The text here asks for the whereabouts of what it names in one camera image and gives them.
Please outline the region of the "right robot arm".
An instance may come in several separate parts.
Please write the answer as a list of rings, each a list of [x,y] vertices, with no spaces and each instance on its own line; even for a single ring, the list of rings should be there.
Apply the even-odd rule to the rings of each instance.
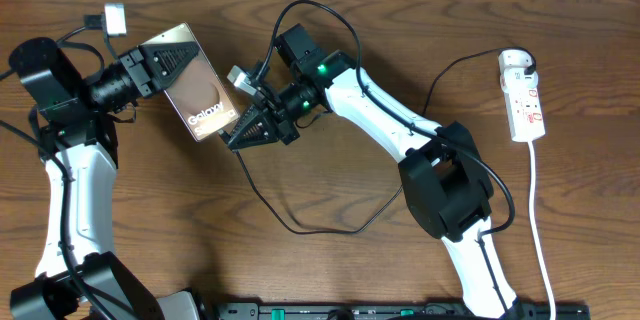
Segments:
[[[466,308],[480,318],[515,318],[519,299],[502,271],[490,218],[493,188],[504,183],[481,159],[470,131],[410,110],[369,77],[360,56],[327,53],[300,24],[274,37],[271,49],[293,81],[273,90],[265,82],[266,61],[250,72],[232,68],[229,80],[252,104],[226,135],[228,148],[289,144],[299,137],[296,121],[316,106],[350,121],[396,161],[407,208],[444,243]]]

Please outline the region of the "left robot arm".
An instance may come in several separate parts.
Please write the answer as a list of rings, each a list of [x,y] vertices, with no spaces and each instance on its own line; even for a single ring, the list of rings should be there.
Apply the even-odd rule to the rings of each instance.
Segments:
[[[118,112],[168,89],[200,52],[194,41],[139,45],[87,78],[66,43],[30,39],[9,57],[35,100],[33,144],[50,181],[45,250],[32,282],[14,289],[16,319],[65,319],[81,301],[92,319],[203,319],[189,289],[157,298],[117,258],[112,193],[118,170]]]

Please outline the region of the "bronze Galaxy smartphone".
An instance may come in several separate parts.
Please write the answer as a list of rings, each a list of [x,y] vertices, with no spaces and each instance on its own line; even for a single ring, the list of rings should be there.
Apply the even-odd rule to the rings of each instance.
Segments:
[[[165,94],[195,141],[201,142],[239,119],[223,82],[187,23],[177,25],[144,42],[144,45],[195,45],[188,61]]]

